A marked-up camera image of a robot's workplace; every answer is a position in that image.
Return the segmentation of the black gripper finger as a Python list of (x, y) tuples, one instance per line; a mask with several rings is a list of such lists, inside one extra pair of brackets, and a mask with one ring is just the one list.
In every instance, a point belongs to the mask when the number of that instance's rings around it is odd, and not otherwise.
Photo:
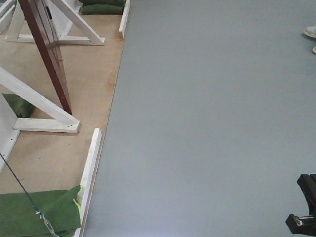
[(307, 236), (316, 235), (315, 216), (295, 216), (290, 214), (285, 220), (287, 227), (292, 234), (302, 234)]
[(306, 199), (309, 214), (316, 214), (316, 175), (315, 174), (301, 174), (297, 180), (297, 184), (301, 188)]

